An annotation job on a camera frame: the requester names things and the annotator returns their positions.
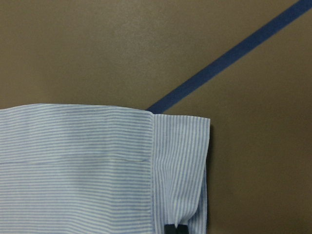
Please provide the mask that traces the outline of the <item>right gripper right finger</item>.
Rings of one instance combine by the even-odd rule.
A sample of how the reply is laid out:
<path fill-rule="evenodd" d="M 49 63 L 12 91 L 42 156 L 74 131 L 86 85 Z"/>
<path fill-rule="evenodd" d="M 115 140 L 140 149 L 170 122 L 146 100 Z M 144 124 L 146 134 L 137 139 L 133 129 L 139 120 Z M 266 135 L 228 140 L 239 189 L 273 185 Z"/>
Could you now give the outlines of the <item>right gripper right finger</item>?
<path fill-rule="evenodd" d="M 188 226 L 178 224 L 177 226 L 177 234 L 188 234 Z"/>

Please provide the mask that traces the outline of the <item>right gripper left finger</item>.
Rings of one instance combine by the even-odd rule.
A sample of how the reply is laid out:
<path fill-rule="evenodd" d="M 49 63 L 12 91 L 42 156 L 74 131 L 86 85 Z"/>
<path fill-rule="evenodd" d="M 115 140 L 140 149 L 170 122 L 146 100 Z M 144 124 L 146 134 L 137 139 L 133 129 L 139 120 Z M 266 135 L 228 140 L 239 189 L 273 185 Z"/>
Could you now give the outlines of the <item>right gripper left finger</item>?
<path fill-rule="evenodd" d="M 176 234 L 175 224 L 166 224 L 166 225 L 164 225 L 164 233 L 165 234 Z"/>

